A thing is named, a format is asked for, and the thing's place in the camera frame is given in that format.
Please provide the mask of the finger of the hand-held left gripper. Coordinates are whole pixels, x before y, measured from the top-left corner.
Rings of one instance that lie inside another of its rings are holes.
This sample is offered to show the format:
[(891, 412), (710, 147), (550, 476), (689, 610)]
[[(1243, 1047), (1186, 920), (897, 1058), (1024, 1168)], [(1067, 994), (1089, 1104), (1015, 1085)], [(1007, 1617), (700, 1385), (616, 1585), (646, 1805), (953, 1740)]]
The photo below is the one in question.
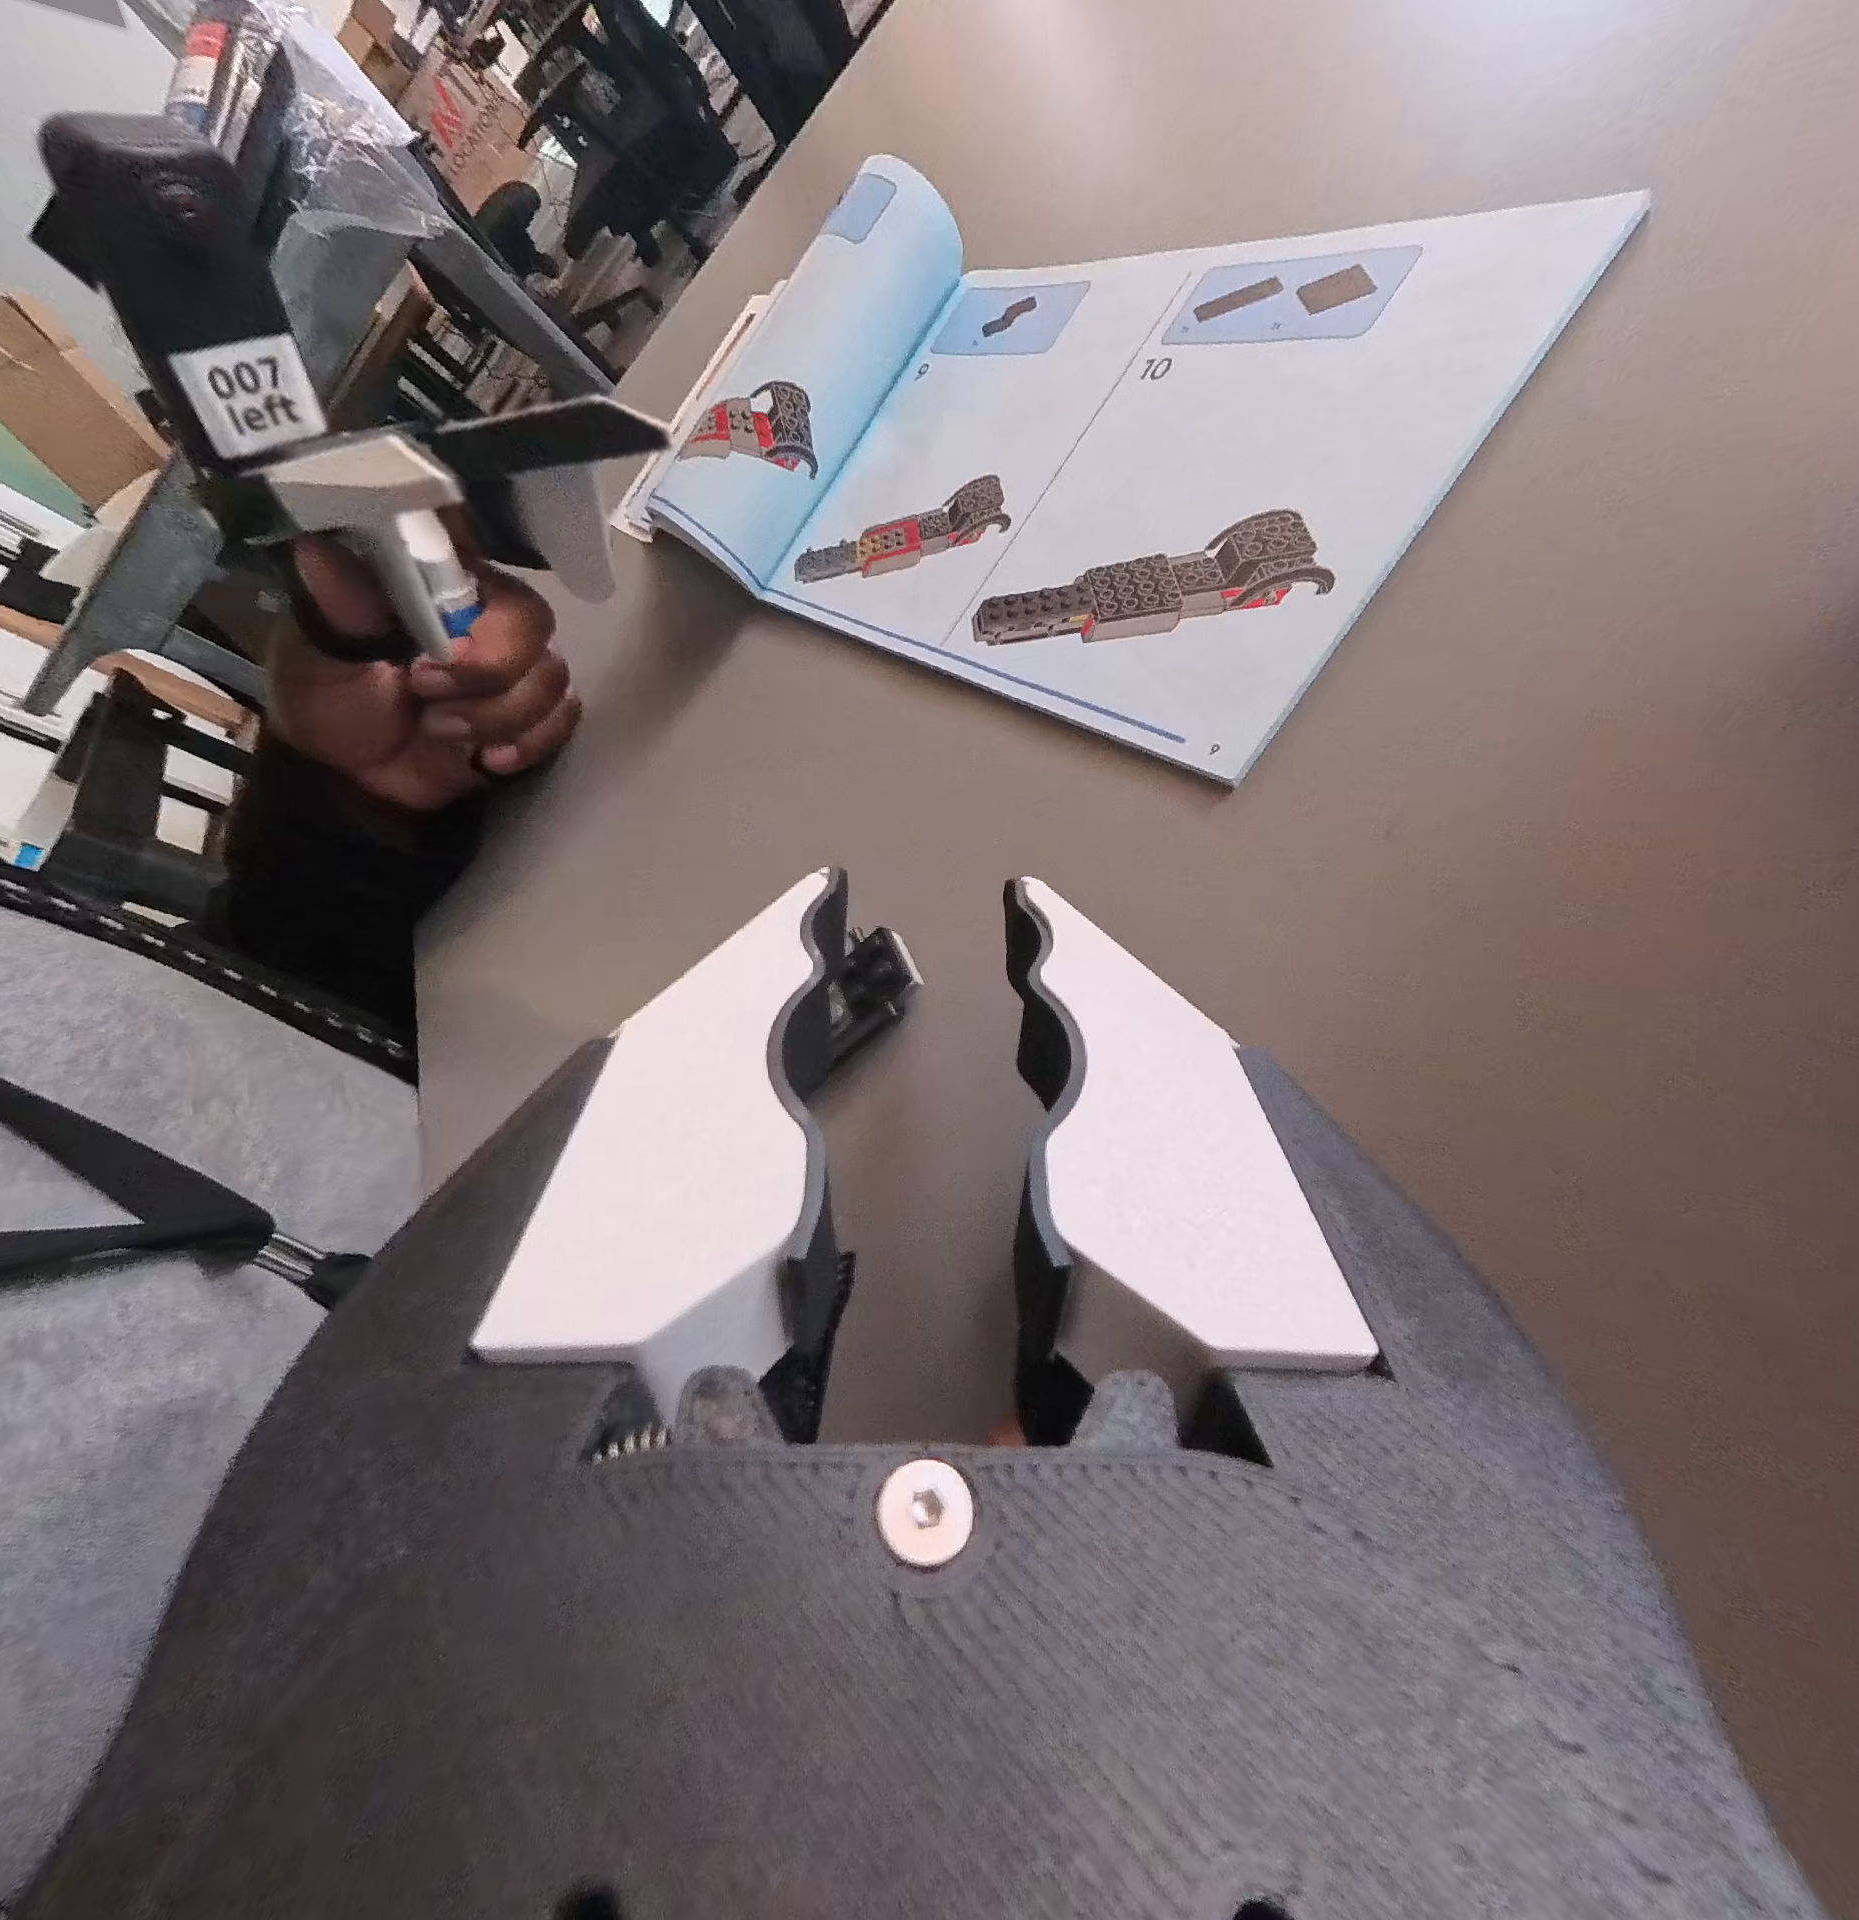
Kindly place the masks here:
[(295, 534), (374, 534), (464, 503), (453, 472), (412, 437), (340, 437), (270, 463), (270, 496)]
[(543, 567), (574, 600), (613, 596), (613, 503), (598, 461), (529, 470), (516, 478), (516, 520)]

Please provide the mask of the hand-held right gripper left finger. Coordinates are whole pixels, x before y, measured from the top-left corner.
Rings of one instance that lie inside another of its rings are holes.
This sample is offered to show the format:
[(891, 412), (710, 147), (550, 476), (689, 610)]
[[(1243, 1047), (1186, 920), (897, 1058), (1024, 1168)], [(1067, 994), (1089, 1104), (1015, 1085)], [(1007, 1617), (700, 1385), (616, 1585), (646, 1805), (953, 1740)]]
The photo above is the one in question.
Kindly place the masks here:
[(623, 1364), (664, 1412), (732, 1367), (812, 1410), (843, 1313), (812, 1112), (843, 963), (846, 869), (818, 868), (616, 1029), (473, 1357)]

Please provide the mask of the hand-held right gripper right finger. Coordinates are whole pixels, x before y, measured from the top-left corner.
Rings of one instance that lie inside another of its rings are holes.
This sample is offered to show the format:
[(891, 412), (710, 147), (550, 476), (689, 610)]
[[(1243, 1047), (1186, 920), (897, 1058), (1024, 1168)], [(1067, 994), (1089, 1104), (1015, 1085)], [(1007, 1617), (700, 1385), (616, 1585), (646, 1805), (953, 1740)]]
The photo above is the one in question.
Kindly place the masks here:
[(1064, 1442), (1115, 1373), (1171, 1436), (1249, 1440), (1234, 1373), (1381, 1364), (1343, 1266), (1221, 1025), (1036, 877), (1004, 890), (1017, 1076), (1043, 1108), (1013, 1240), (1015, 1414)]

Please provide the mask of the black toy brick with pins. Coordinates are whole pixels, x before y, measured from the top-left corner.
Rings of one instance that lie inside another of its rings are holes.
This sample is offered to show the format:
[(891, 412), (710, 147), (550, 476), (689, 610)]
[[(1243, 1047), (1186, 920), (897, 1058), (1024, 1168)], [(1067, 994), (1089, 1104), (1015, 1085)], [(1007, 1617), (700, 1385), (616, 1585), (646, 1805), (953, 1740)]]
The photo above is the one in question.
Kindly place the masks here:
[(828, 989), (826, 1073), (846, 1069), (905, 1020), (918, 986), (921, 973), (891, 928), (849, 928), (840, 970)]

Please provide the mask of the person's left forearm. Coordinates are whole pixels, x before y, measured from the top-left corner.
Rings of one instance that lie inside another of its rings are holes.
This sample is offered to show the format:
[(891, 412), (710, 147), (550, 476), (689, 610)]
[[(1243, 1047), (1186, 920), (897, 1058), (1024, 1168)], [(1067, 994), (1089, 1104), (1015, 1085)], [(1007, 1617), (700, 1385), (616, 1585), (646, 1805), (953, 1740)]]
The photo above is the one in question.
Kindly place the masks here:
[(414, 1045), (414, 931), (477, 849), (485, 799), (381, 801), (266, 733), (202, 931)]

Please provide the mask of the grey-brown desk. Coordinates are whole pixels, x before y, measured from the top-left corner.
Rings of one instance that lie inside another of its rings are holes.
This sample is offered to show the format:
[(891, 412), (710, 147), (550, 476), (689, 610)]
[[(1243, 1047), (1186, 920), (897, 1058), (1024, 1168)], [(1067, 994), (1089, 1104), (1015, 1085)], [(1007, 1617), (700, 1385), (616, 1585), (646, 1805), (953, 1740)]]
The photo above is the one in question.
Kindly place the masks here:
[(1239, 793), (760, 610), (550, 594), (581, 692), (420, 947), (433, 1188), (806, 869), (926, 972), (830, 1085), (828, 1439), (1009, 1408), (1003, 888), (1266, 1047), (1493, 1285), (1859, 1916), (1859, 5), (895, 5), (635, 359), (669, 417), (874, 154), (982, 267), (1653, 207)]

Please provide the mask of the person's left hand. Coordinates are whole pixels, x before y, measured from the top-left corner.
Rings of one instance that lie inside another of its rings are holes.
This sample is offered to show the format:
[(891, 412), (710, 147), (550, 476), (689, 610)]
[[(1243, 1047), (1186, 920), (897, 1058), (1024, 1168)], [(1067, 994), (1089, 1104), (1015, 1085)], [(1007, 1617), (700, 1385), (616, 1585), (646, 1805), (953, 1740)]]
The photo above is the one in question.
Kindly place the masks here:
[(485, 557), (464, 517), (451, 517), (451, 538), (483, 597), (453, 659), (392, 659), (394, 606), (366, 562), (327, 535), (293, 544), (296, 613), (270, 645), (270, 733), (410, 813), (529, 774), (581, 716), (550, 606)]

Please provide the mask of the plastic wrapped bundle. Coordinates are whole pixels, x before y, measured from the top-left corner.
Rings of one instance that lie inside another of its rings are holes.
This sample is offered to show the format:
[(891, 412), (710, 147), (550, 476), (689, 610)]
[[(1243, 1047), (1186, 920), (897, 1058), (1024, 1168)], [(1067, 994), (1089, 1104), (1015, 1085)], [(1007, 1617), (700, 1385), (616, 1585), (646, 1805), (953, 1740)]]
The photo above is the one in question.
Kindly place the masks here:
[(376, 311), (408, 279), (420, 242), (453, 224), (415, 159), (415, 131), (317, 5), (180, 6), (165, 116), (218, 155), (183, 210), (206, 214), (182, 243), (207, 294), (190, 345), (288, 335), (329, 427), (358, 427), (351, 387)]

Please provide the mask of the brown cardboard box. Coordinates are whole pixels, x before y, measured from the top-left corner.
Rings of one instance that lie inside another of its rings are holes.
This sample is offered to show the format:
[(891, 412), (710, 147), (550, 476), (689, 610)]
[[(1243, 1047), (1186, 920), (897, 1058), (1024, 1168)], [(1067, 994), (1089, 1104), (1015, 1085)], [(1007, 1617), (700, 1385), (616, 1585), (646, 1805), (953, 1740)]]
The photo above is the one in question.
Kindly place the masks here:
[(168, 458), (142, 409), (26, 294), (0, 294), (0, 426), (88, 509)]

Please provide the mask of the black office chair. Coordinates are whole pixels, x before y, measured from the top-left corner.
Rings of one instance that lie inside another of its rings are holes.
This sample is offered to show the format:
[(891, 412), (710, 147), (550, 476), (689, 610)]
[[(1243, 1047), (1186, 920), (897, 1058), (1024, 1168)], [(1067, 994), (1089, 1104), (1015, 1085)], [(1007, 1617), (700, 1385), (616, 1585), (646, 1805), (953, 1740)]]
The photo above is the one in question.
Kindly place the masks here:
[(710, 260), (742, 157), (701, 69), (635, 3), (502, 3), (526, 150), (571, 161), (558, 305), (580, 332), (660, 318)]

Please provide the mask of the brick instruction booklet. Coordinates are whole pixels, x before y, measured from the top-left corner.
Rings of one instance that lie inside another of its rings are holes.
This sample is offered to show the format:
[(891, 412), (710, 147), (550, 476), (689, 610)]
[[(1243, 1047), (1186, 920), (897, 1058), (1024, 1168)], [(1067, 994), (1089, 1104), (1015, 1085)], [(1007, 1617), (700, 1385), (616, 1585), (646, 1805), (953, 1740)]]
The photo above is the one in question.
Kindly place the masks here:
[(992, 273), (874, 155), (619, 522), (1234, 787), (1651, 204)]

